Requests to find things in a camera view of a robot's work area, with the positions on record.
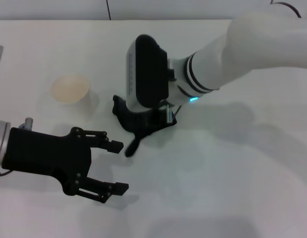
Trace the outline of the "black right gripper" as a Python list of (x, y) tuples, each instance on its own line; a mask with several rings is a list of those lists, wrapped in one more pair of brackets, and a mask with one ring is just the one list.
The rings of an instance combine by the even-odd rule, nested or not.
[[(157, 108), (151, 109), (146, 115), (146, 123), (169, 123), (169, 103), (163, 100)], [(79, 128), (78, 138), (83, 138), (90, 148), (100, 148), (115, 154), (119, 154), (124, 147), (124, 144), (120, 141), (110, 141), (106, 131), (90, 131)]]

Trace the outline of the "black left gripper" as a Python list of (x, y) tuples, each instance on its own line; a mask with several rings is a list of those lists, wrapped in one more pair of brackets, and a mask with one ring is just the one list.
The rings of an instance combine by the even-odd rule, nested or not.
[(75, 129), (66, 136), (10, 130), (2, 168), (50, 176), (66, 195), (76, 195), (91, 165), (91, 149)]

